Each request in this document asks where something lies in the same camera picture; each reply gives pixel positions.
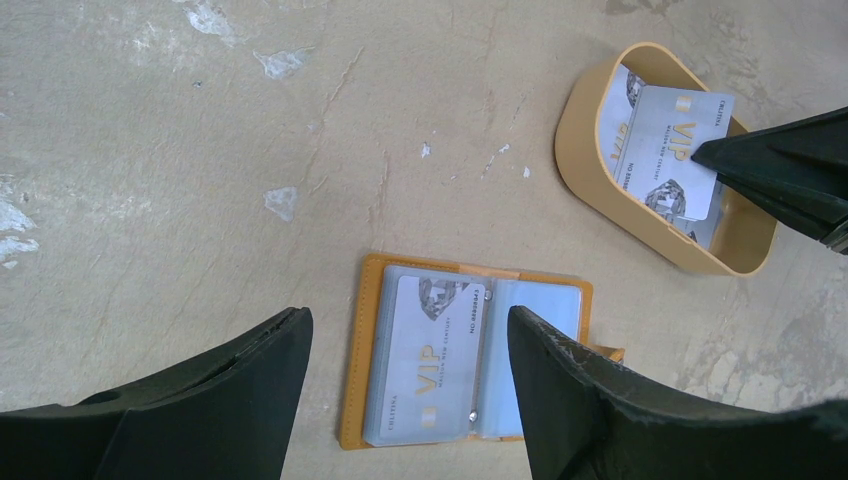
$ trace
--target concrete floor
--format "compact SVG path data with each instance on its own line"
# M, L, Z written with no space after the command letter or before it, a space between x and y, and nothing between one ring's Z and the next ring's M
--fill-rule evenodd
M848 104L844 0L324 1L0 6L0 194L26 216L0 233L0 409L72 404L309 306L287 478L527 478L522 443L339 449L369 250L579 275L593 341L697 395L848 395L845 258L781 227L754 278L684 273L552 157L581 70L641 40L755 128Z

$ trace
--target vip card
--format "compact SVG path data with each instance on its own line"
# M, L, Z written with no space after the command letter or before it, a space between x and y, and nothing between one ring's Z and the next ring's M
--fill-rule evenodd
M616 182L670 222L706 219L716 173L691 157L704 142L727 136L733 101L720 93L643 87Z
M486 288L428 273L397 281L375 443L448 442L469 433Z

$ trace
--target white card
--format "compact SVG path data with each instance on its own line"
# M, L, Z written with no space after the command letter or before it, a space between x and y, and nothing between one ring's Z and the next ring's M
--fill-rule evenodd
M486 288L432 274L397 283L377 445L455 441L470 430Z
M702 143L727 136L733 102L720 93L642 87L616 182L669 221L706 219L716 173L691 155Z
M624 65L615 70L598 122L598 143L610 175L621 158L633 107L643 86L645 82Z

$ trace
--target card holder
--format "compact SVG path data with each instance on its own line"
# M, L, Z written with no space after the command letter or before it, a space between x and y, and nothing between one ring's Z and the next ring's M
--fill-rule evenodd
M441 386L438 392L440 394L448 392L450 398L456 401L439 403L438 398L430 397L435 390L427 390L431 381L429 375L435 374L437 370L428 368L430 364L426 360L432 361L436 357L441 360L440 351L437 351L433 345L425 344L423 347L418 347L418 344L407 341L408 339L395 340L395 337L392 337L395 322L398 321L393 319L393 316L398 313L398 301L403 304L402 308L406 308L404 305L417 303L420 299L421 309L432 313L430 320L433 322L436 322L433 318L439 317L446 311L444 306L433 307L429 304L424 306L426 295L431 295L435 303L439 303L438 299L442 298L439 295L446 295L445 285L451 285L450 283L427 284L426 280L431 276L437 282L441 279L444 282L468 284L464 289L453 285L457 300L448 307L457 309L456 318L466 322L463 324L463 327L466 327L464 330L456 330L463 335L469 334L467 328L469 321L462 319L467 318L468 309L473 306L471 302L473 302L474 293L485 292L483 295L486 299L482 312L479 313L480 325L477 327L480 330L476 360L472 362L463 357L462 362L454 364L453 370L450 371L452 374L457 374L452 377L453 379L463 379L456 380L455 384L468 383L473 392L470 398L464 394L460 395L456 390ZM401 281L409 285L399 286ZM416 288L419 288L420 298L415 298ZM395 295L399 291L402 291L403 298L400 294ZM367 255L362 266L353 326L351 359L339 430L340 445L345 450L355 450L372 446L443 443L465 438L521 439L521 421L509 366L506 337L509 308L513 305L525 305L566 335L583 344L588 344L592 294L590 283L569 277L397 255L377 253ZM432 334L431 330L428 330L431 328L430 320L422 317L419 310L402 310L401 313L403 321L412 322L414 326L408 331L410 327L404 326L404 330L398 330L398 332L409 333L407 337L412 338L424 338L428 332ZM417 315L418 319L407 318L412 314ZM443 320L444 318L439 317L438 321L443 322ZM473 343L460 337L459 333L451 333L451 335L451 342L460 342L452 345L454 353L472 348ZM375 350L375 345L385 347L386 340L390 338L398 342L396 345L404 347L401 350L396 349L395 359L390 358L391 348ZM406 348L407 346L415 346L415 349ZM420 349L424 347L432 347L432 351L425 349L422 352ZM608 353L620 357L622 351L610 349ZM425 361L422 361L417 368L423 368L421 373L425 379L416 379L418 372L413 370L416 365L410 362L421 359ZM409 430L409 427L405 426L406 432L412 434L401 435L403 438L386 435L389 432L383 427L388 425L390 415L387 415L386 410L381 411L379 408L379 405L393 408L391 401L386 402L386 399L391 397L385 396L392 366L397 366L397 369L404 372L403 386L406 396L405 399L399 400L407 403L417 402L414 391L423 391L424 394L420 396L430 398L429 403L416 403L412 406L416 412L413 419L415 422L420 422L421 428ZM465 373L463 369L470 369L472 373L463 377ZM413 383L406 383L407 378ZM398 419L391 418L391 421L397 422Z

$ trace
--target orange container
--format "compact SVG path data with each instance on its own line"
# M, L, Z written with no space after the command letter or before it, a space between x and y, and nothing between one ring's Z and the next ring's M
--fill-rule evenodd
M577 80L556 132L556 161L568 188L610 220L684 270L711 275L750 276L765 264L777 220L738 193L726 189L719 223L708 250L625 192L604 165L598 141L601 108L618 65L649 85L708 91L668 49L637 43L590 68ZM747 133L736 118L728 135Z

